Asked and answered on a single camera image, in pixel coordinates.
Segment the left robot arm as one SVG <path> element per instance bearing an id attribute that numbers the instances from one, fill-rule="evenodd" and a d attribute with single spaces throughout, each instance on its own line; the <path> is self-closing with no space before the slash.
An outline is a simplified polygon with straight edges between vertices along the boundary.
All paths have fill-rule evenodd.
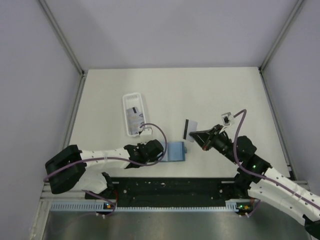
<path id="1" fill-rule="evenodd" d="M 90 191 L 109 198 L 114 191 L 109 170 L 151 167 L 160 162 L 167 143 L 157 139 L 114 150 L 81 150 L 69 145 L 45 163 L 44 182 L 54 195 L 68 191 Z"/>

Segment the blue leather card holder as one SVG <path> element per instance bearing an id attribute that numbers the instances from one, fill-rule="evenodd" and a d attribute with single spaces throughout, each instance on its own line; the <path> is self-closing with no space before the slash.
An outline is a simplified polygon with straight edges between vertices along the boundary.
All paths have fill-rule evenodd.
<path id="1" fill-rule="evenodd" d="M 167 150 L 161 162 L 185 162 L 187 151 L 183 141 L 170 141 L 167 143 Z"/>

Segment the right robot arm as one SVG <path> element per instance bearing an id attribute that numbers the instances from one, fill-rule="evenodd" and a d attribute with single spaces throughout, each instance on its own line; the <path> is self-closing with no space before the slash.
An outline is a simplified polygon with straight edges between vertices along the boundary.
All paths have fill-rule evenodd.
<path id="1" fill-rule="evenodd" d="M 215 149 L 238 166 L 233 192 L 263 201 L 289 215 L 314 238 L 320 237 L 320 197 L 282 175 L 259 157 L 247 136 L 231 140 L 217 124 L 209 130 L 193 131 L 189 136 L 203 151 Z"/>

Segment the silver VIP card top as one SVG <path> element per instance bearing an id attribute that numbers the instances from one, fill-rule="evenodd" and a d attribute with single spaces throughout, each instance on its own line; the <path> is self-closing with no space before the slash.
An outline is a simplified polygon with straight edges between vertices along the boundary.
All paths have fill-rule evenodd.
<path id="1" fill-rule="evenodd" d="M 191 132 L 196 132 L 198 122 L 186 119 L 183 127 L 182 139 L 193 143 L 195 140 L 190 136 Z"/>

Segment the white plastic basket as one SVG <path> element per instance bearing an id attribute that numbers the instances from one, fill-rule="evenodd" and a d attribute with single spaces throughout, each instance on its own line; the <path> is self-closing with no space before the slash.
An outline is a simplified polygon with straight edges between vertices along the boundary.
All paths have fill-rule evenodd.
<path id="1" fill-rule="evenodd" d="M 124 122 L 129 137 L 137 137 L 144 130 L 147 122 L 142 95 L 138 92 L 122 96 Z"/>

